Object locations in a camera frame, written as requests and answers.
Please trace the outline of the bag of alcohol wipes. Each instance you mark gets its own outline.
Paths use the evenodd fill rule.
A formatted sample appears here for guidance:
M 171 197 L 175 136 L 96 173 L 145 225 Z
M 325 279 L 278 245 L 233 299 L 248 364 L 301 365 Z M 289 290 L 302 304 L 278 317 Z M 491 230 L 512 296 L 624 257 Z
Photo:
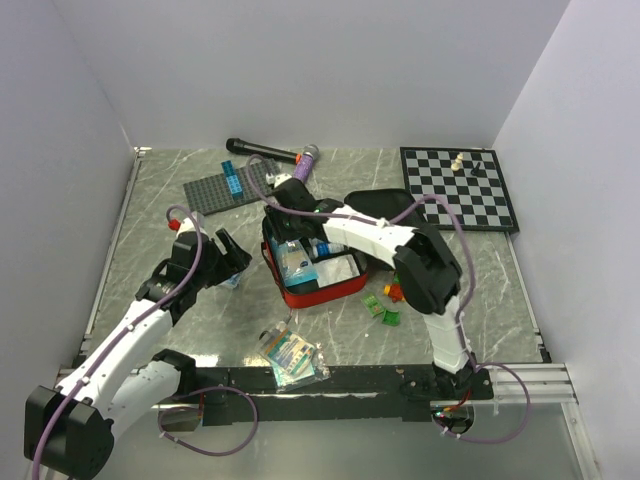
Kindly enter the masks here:
M 235 289 L 239 285 L 241 277 L 242 277 L 241 273 L 236 273 L 236 274 L 232 275 L 226 281 L 222 282 L 220 284 L 220 287 L 224 287 L 224 288 L 227 288 L 227 289 Z

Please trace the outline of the blue cotton swab pouch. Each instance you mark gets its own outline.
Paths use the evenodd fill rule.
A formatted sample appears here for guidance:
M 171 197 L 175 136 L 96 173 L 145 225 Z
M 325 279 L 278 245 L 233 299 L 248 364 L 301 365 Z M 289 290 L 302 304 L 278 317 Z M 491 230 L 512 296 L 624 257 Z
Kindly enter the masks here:
M 316 268 L 299 240 L 279 244 L 275 254 L 279 272 L 286 287 L 318 279 Z

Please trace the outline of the blue white bandage roll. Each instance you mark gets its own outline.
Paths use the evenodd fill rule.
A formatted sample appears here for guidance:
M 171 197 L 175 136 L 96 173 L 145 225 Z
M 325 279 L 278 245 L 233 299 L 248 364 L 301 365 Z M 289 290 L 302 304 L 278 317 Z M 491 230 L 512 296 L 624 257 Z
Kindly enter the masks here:
M 309 250 L 311 259 L 319 259 L 341 253 L 346 250 L 346 246 L 338 243 L 319 242 L 313 244 Z

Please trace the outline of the red medicine kit case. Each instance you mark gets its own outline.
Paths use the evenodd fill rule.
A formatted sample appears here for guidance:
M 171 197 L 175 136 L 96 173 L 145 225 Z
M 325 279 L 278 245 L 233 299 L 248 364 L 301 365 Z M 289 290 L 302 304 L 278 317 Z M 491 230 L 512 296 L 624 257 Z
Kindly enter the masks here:
M 344 203 L 358 212 L 393 218 L 414 203 L 413 197 L 400 188 L 360 190 L 349 193 Z M 301 272 L 288 277 L 281 259 L 280 243 L 276 241 L 272 221 L 262 221 L 262 256 L 285 304 L 292 309 L 304 309 L 345 297 L 360 291 L 368 279 L 368 267 L 390 268 L 384 262 L 347 247 L 312 238 L 302 239 L 305 265 Z

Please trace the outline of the plaster box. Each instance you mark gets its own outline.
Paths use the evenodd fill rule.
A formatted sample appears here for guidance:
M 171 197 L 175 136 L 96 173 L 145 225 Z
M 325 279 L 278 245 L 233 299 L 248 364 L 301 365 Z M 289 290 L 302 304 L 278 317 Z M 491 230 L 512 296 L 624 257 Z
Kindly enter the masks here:
M 260 338 L 258 353 L 267 361 L 298 376 L 311 363 L 315 346 L 289 329 L 273 330 Z

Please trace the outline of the green wind oil packet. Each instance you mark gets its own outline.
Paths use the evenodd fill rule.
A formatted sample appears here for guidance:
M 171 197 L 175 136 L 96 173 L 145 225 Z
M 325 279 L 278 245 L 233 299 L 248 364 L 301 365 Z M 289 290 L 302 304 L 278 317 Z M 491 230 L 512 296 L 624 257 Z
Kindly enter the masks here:
M 383 314 L 385 311 L 385 307 L 380 303 L 377 297 L 373 294 L 365 295 L 361 299 L 361 301 L 372 317 L 376 317 L 380 314 Z

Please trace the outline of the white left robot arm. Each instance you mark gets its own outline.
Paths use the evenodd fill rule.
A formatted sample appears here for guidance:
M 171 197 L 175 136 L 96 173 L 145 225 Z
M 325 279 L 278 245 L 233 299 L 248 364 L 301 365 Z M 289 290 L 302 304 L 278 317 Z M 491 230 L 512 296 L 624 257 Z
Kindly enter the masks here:
M 39 478 L 47 467 L 92 479 L 115 442 L 154 404 L 184 402 L 197 390 L 195 360 L 164 349 L 136 365 L 195 305 L 201 290 L 243 272 L 252 260 L 224 229 L 215 238 L 182 227 L 109 336 L 55 387 L 38 386 L 25 404 L 24 455 Z

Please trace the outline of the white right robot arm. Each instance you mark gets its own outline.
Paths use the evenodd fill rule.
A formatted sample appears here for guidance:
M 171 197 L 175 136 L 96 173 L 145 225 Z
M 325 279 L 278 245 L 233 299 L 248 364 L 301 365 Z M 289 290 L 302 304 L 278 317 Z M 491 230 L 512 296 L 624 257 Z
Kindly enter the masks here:
M 437 202 L 461 232 L 446 200 L 426 194 L 387 219 L 338 200 L 316 199 L 296 178 L 285 180 L 272 196 L 265 201 L 265 214 L 278 241 L 317 238 L 355 249 L 395 270 L 405 301 L 426 323 L 439 392 L 452 399 L 462 396 L 477 368 L 462 325 L 462 311 L 471 299 L 460 297 L 462 268 L 437 228 L 425 222 L 401 223 L 422 204 Z

